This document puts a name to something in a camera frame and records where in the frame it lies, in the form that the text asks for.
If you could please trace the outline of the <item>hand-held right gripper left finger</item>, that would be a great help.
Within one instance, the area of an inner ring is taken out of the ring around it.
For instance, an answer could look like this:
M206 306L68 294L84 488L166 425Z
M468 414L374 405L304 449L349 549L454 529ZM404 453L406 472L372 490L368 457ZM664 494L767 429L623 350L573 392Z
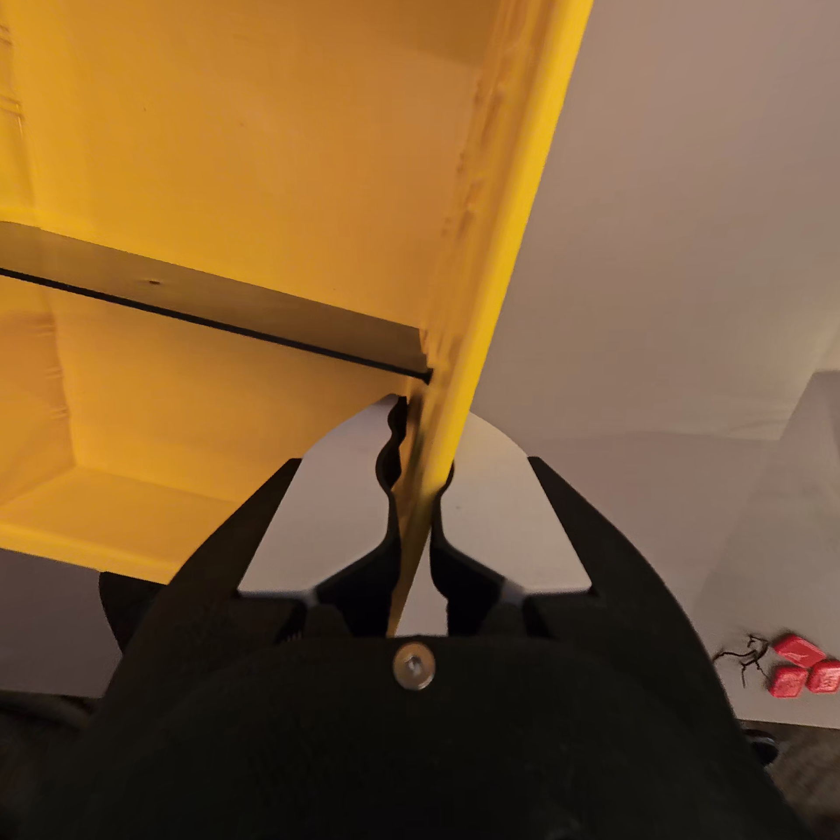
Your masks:
M303 456L238 585L243 596L315 596L398 535L395 484L407 401L387 395Z

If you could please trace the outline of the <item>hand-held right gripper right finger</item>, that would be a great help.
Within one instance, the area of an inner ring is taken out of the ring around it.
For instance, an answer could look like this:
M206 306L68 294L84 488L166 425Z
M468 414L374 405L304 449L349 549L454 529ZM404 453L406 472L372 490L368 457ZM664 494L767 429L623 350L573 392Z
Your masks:
M592 588L525 452L468 415L436 498L430 568L445 596L581 594Z

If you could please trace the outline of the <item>yellow plastic bin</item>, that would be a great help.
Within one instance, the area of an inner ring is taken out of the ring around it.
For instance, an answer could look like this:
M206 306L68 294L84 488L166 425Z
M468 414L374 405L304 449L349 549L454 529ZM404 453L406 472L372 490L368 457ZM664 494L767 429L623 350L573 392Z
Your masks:
M2 276L2 548L168 582L407 401L392 634L593 2L2 2L2 222L419 329L432 380Z

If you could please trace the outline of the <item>black bin divider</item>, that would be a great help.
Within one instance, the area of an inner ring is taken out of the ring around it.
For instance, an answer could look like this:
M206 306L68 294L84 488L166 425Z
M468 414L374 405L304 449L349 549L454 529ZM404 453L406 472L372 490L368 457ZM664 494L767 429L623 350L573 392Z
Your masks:
M432 380L418 328L37 227L1 223L1 269L40 287Z

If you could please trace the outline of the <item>white panel with red logo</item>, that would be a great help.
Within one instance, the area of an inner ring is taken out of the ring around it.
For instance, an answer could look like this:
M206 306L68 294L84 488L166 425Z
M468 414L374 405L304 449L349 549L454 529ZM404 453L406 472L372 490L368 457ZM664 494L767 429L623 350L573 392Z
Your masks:
M838 728L838 372L806 387L692 619L738 718Z

